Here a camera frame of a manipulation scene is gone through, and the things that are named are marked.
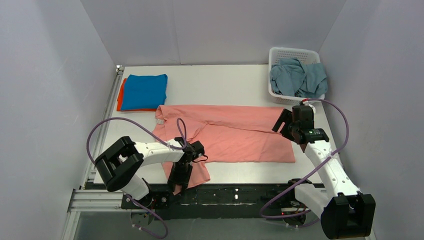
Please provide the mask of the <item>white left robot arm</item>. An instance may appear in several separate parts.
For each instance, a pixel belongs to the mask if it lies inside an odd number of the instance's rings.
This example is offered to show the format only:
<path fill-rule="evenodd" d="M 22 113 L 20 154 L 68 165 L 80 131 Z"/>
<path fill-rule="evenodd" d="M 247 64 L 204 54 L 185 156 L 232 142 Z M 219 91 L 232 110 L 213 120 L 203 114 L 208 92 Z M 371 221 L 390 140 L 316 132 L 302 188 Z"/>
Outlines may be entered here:
<path fill-rule="evenodd" d="M 185 191 L 192 175 L 192 164 L 204 155 L 205 149 L 200 141 L 184 143 L 182 137 L 176 137 L 164 144 L 145 143 L 123 136 L 101 153 L 94 165 L 107 191 L 122 191 L 140 201 L 150 194 L 151 188 L 146 180 L 136 175 L 139 168 L 170 163 L 168 186 L 172 191 L 177 187 Z"/>

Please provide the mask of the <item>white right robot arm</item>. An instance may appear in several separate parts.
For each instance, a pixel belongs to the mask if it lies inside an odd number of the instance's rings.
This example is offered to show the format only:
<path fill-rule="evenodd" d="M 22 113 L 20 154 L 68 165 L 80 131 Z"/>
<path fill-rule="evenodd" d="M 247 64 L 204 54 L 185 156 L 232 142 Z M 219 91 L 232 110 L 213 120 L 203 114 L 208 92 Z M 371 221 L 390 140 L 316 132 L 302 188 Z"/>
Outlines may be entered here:
<path fill-rule="evenodd" d="M 294 198 L 318 217 L 328 239 L 370 236 L 376 201 L 350 180 L 338 160 L 339 151 L 332 150 L 326 132 L 315 127 L 313 108 L 300 104 L 291 110 L 284 109 L 272 131 L 300 146 L 314 169 L 295 180 L 265 207 L 293 192 Z"/>

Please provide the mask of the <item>pink t shirt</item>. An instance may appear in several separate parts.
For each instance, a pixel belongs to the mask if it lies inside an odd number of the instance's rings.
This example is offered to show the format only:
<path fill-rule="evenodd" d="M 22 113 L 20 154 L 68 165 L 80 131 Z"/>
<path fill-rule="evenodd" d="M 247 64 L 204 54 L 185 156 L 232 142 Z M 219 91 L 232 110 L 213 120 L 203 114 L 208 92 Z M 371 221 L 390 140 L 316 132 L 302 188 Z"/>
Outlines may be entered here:
<path fill-rule="evenodd" d="M 167 141 L 179 137 L 177 119 L 186 125 L 186 139 L 204 146 L 208 158 L 193 163 L 188 187 L 211 180 L 207 163 L 295 163 L 292 143 L 272 131 L 283 108 L 234 105 L 160 105 L 153 133 Z"/>

